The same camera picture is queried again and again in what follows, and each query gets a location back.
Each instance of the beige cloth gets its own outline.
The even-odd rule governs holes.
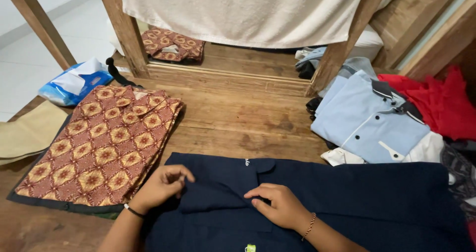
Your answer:
[[[199,40],[297,48],[348,39],[360,0],[122,0],[148,24]]]
[[[49,101],[14,122],[0,122],[0,165],[46,149],[68,115]]]

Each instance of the thin bracelet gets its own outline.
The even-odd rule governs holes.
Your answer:
[[[144,215],[139,214],[139,213],[136,212],[134,209],[130,208],[128,204],[124,204],[124,207],[125,207],[127,210],[129,210],[132,214],[134,214],[134,215],[140,217],[141,219],[144,218]]]
[[[306,233],[302,236],[301,241],[304,241],[304,238],[307,236],[307,234],[312,230],[312,224],[314,224],[314,220],[316,220],[316,213],[312,212],[312,219],[311,219],[311,225],[309,225],[309,229],[306,231]]]

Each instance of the white towel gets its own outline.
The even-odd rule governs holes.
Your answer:
[[[122,0],[126,14],[188,37],[254,48],[346,41],[360,0]]]

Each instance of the tissue package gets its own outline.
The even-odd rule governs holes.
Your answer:
[[[52,79],[39,89],[38,95],[59,106],[76,106],[93,88],[112,79],[107,66],[92,58]]]

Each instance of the hand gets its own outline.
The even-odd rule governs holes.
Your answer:
[[[186,177],[189,182],[195,182],[192,172],[183,165],[159,166],[128,205],[134,211],[146,214],[172,195],[180,198]]]
[[[277,226],[306,233],[312,219],[309,212],[291,190],[283,185],[262,183],[245,194],[245,198],[261,196],[271,201],[271,206],[259,199],[251,203],[256,209]]]

